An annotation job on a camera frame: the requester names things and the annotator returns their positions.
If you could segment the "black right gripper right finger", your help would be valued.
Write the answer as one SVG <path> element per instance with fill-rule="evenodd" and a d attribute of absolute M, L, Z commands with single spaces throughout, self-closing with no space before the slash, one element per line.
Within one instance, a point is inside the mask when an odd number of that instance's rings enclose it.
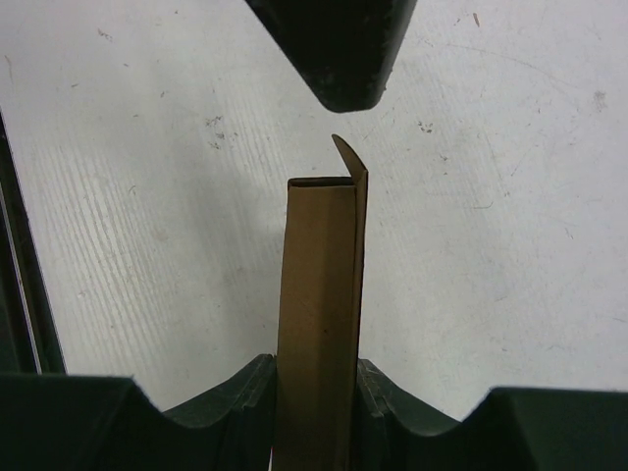
<path fill-rule="evenodd" d="M 358 364 L 358 470 L 624 470 L 627 395 L 494 388 L 462 421 Z"/>

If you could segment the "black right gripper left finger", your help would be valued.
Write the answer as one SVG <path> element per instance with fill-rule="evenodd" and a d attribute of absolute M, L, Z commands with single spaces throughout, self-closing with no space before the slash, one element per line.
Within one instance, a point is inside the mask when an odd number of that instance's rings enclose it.
<path fill-rule="evenodd" d="M 4 470 L 265 470 L 276 360 L 260 354 L 165 412 L 122 377 L 4 374 Z"/>

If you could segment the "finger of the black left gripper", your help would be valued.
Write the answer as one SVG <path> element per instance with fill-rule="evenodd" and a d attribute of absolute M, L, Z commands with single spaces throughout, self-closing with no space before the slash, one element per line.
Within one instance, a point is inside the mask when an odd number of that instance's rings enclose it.
<path fill-rule="evenodd" d="M 415 0 L 256 0 L 247 3 L 320 103 L 374 108 L 385 91 Z"/>

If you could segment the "brown paper box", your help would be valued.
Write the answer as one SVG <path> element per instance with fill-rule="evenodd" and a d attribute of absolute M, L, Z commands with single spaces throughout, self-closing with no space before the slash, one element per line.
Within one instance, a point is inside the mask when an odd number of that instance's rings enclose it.
<path fill-rule="evenodd" d="M 288 181 L 277 347 L 275 470 L 346 470 L 355 397 L 368 171 Z"/>

